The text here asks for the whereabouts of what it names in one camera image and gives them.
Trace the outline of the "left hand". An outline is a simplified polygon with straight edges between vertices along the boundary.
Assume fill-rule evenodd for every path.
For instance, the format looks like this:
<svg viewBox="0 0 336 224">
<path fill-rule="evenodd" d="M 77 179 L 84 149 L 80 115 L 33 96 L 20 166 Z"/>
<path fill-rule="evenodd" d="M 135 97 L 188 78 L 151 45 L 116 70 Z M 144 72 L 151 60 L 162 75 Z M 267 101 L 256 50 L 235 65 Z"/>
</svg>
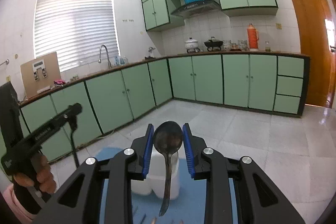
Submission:
<svg viewBox="0 0 336 224">
<path fill-rule="evenodd" d="M 56 182 L 54 180 L 53 174 L 51 173 L 51 167 L 45 155 L 40 154 L 39 159 L 40 159 L 41 169 L 39 170 L 36 176 L 36 180 L 40 184 L 39 189 L 42 192 L 53 194 L 55 193 L 55 190 L 56 190 Z M 24 173 L 17 173 L 13 176 L 13 178 L 20 186 L 23 186 L 26 188 L 30 186 L 34 186 L 34 181 L 31 180 Z"/>
</svg>

